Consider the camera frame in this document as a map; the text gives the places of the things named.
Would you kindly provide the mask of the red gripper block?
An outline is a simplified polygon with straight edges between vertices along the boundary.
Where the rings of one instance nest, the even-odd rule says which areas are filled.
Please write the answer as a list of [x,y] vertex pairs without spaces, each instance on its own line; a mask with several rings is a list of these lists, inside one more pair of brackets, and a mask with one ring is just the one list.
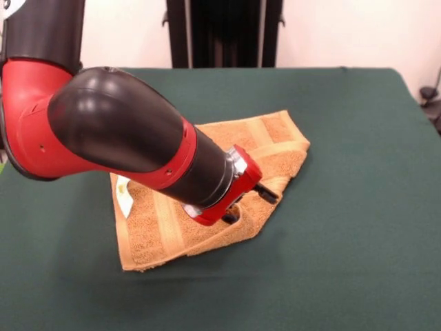
[[275,192],[259,183],[263,174],[244,148],[233,145],[226,155],[233,170],[226,193],[209,208],[200,209],[194,205],[187,205],[187,215],[201,225],[211,226],[219,220],[227,224],[236,223],[241,218],[241,211],[234,204],[251,190],[257,192],[259,197],[268,203],[276,203],[279,199]]

